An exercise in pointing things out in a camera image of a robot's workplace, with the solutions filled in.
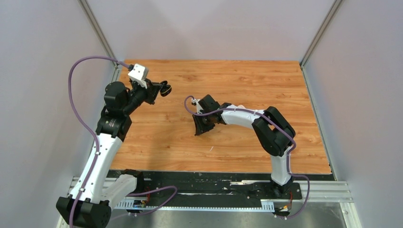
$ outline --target white wall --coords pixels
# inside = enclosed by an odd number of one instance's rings
[[[0,3],[0,227],[55,227],[89,154],[91,136],[67,94],[71,65],[104,55],[77,1]],[[91,60],[73,75],[78,111],[95,127],[112,65]]]
[[[119,58],[301,60],[333,0],[88,0]]]
[[[402,227],[403,2],[346,0],[307,78],[335,173],[364,228]]]

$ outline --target white joint cover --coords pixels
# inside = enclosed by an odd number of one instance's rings
[[[290,149],[291,147],[289,146],[282,157],[270,155],[271,167],[273,169],[271,179],[281,186],[285,185],[291,178],[291,175],[287,172],[287,153]]]
[[[108,200],[110,208],[114,209],[120,201],[136,189],[136,186],[136,177],[128,174],[120,175],[119,178],[102,193],[101,200]]]
[[[137,82],[141,87],[147,88],[145,79],[147,78],[148,69],[140,64],[135,64],[132,71],[129,72],[129,78]]]
[[[244,106],[239,105],[239,106],[235,106],[235,105],[230,105],[227,108],[236,108],[236,109],[245,109]],[[261,113],[263,114],[264,110],[252,110],[249,109],[251,111],[256,111],[256,113]],[[244,126],[250,129],[253,129],[252,127],[252,123],[253,121],[255,121],[255,119],[259,118],[260,116],[257,114],[253,114],[253,113],[247,113],[241,110],[236,110],[236,111],[224,111],[221,114],[221,117],[223,118],[224,122],[226,124],[235,124],[235,125],[239,125],[239,126]]]
[[[94,169],[92,170],[91,175],[89,176],[88,182],[84,187],[86,190],[82,192],[80,199],[84,201],[86,198],[91,199],[91,203],[99,203],[100,197],[102,193],[102,188],[104,186],[106,175],[109,171],[109,167],[111,166],[112,160],[116,155],[116,152],[119,150],[122,145],[122,141],[116,137],[112,138],[109,134],[100,134],[98,135],[99,144],[101,147],[99,148],[101,154],[98,155],[96,160]],[[76,198],[78,191],[81,188],[82,181],[87,175],[89,168],[91,167],[92,161],[94,160],[94,156],[96,153],[95,142],[92,146],[91,154],[89,155],[86,166],[80,176],[79,182],[75,185],[75,187],[71,190],[70,194],[73,195],[73,199]]]

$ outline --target gray floor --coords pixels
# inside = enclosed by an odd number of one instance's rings
[[[301,204],[293,203],[293,212]],[[112,218],[125,213],[114,210]],[[345,228],[339,203],[309,203],[296,218],[286,221],[263,212],[156,211],[109,222],[107,228]]]

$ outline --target wooden floor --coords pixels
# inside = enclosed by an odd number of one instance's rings
[[[172,92],[144,103],[131,114],[133,124],[111,169],[160,171],[271,172],[270,156],[254,131],[222,125],[194,136],[186,96],[210,94],[220,104],[280,110],[296,131],[291,170],[330,173],[305,82],[297,61],[127,60],[149,68],[150,80],[168,80]],[[130,87],[127,69],[120,81]]]

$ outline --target robotic arm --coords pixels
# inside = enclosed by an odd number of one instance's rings
[[[112,82],[105,88],[105,106],[96,129],[100,150],[96,151],[94,143],[77,185],[68,197],[60,197],[57,201],[56,208],[69,223],[74,200],[81,192],[73,215],[74,226],[106,227],[113,208],[125,196],[131,192],[143,191],[143,174],[133,170],[126,170],[107,189],[103,190],[103,186],[112,160],[132,124],[130,114],[143,102],[153,105],[158,93],[167,96],[172,88],[167,81],[155,83],[147,79],[148,69],[142,65],[130,65],[129,71],[132,89],[126,88],[122,82]],[[93,171],[87,177],[91,167]],[[82,188],[85,178],[87,184]]]
[[[277,126],[283,129],[292,138],[295,131],[281,113],[275,107],[266,110],[250,110],[248,112],[236,111],[237,108],[245,109],[244,106],[235,106],[230,103],[219,104],[210,95],[203,99],[192,99],[192,105],[197,108],[198,114],[209,113],[218,109],[227,109],[205,116],[193,115],[196,126],[196,134],[201,135],[214,128],[215,124],[235,124],[253,129],[263,149],[270,154],[273,171],[272,180],[276,183],[279,193],[286,192],[293,178],[287,172],[287,152],[291,149],[291,141],[279,130],[269,128],[269,123],[257,115],[263,114],[272,120]]]

